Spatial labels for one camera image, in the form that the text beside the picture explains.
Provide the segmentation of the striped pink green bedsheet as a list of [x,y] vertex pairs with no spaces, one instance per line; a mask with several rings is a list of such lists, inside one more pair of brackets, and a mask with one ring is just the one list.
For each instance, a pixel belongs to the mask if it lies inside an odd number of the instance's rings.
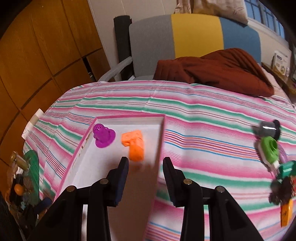
[[279,96],[251,97],[200,84],[95,82],[68,90],[36,123],[24,151],[39,156],[41,197],[57,197],[72,157],[99,116],[163,114],[162,157],[200,185],[224,186],[264,240],[280,240],[280,208],[268,201],[271,174],[255,148],[254,127],[278,120],[280,145],[295,159],[295,109]]

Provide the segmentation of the orange block toy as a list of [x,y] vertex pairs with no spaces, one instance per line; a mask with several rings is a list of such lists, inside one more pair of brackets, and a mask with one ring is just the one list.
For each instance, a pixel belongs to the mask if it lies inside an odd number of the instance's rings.
[[129,159],[134,162],[144,160],[144,138],[140,130],[135,130],[121,135],[121,143],[129,147]]

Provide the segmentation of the green plug-in device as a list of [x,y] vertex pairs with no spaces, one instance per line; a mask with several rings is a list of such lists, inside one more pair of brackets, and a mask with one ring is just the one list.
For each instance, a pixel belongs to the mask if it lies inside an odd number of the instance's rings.
[[266,166],[275,170],[279,168],[280,152],[274,138],[271,136],[262,137],[258,144],[258,150]]

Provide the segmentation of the black grey cylinder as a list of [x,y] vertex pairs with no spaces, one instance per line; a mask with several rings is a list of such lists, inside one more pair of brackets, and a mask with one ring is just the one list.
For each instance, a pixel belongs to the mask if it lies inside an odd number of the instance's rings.
[[261,121],[258,128],[258,135],[260,137],[270,136],[276,141],[280,138],[281,125],[278,120]]

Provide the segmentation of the teal flanged plastic holder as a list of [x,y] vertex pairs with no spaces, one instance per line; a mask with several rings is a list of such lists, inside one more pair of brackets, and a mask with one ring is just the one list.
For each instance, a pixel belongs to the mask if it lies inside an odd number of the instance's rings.
[[288,161],[280,164],[278,168],[277,179],[284,179],[285,177],[296,175],[296,161]]

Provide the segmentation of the grey yellow blue headboard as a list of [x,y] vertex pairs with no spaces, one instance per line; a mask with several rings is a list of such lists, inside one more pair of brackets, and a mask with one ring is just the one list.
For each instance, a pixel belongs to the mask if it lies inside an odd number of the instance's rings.
[[134,76],[151,80],[159,60],[201,57],[217,50],[240,48],[261,62],[258,32],[218,16],[173,14],[146,18],[129,26]]

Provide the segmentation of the black rolled mat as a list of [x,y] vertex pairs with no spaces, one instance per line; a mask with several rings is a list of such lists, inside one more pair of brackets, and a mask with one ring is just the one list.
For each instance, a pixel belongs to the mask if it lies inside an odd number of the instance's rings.
[[113,19],[113,23],[118,60],[120,63],[122,61],[125,61],[125,63],[127,63],[127,61],[129,60],[129,64],[120,72],[121,80],[128,80],[134,74],[129,31],[132,20],[130,16],[123,15],[115,17]]

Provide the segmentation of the window with blue panes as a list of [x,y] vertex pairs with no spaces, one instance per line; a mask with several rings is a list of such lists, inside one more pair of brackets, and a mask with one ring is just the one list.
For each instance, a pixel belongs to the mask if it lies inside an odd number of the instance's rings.
[[262,23],[263,25],[277,33],[279,36],[281,36],[283,39],[285,39],[284,27],[276,18],[276,16],[271,12],[271,10],[269,10],[258,0],[244,0],[244,2],[249,18]]

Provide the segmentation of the dark brown mushroom ornament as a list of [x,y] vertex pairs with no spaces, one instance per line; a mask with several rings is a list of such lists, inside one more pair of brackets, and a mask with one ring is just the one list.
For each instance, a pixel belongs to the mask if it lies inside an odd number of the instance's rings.
[[288,204],[295,196],[295,176],[285,177],[283,180],[273,180],[269,202],[274,205]]

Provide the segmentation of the white product box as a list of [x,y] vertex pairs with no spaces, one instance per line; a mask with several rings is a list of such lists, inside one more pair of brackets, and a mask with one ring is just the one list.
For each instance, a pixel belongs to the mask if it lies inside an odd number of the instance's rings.
[[285,76],[288,68],[287,55],[283,54],[281,51],[274,51],[272,68],[277,74]]

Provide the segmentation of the yellow-orange comb-like toy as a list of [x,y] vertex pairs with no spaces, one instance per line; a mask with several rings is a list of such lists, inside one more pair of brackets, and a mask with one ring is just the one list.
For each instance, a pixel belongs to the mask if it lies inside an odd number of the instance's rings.
[[287,203],[282,203],[280,206],[280,224],[281,227],[287,226],[292,218],[293,200],[290,199]]

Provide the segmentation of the purple oval case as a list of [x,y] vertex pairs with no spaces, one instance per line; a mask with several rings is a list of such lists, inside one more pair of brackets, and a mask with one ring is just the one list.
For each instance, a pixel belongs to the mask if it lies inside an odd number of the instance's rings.
[[287,154],[286,154],[284,148],[280,144],[278,144],[277,147],[278,147],[278,151],[279,151],[279,163],[280,164],[287,163],[288,157],[287,157]]

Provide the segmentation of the beige floral curtain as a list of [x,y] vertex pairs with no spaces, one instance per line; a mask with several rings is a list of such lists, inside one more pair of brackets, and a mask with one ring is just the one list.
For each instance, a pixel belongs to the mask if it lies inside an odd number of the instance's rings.
[[220,16],[244,25],[248,24],[246,4],[241,0],[177,1],[175,14]]

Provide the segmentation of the wooden wardrobe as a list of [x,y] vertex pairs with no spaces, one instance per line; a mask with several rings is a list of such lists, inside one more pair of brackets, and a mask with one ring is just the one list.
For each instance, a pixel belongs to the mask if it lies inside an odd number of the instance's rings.
[[33,114],[110,68],[88,1],[1,1],[1,17],[17,4],[23,9],[1,32],[1,192]]

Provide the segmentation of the purple perforated plastic toy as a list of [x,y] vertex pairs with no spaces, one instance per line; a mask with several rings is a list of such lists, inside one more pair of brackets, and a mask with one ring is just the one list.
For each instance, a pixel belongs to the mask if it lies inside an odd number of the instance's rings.
[[93,126],[93,136],[95,138],[95,145],[98,148],[105,148],[113,143],[116,133],[114,130],[105,127],[103,124],[97,123]]

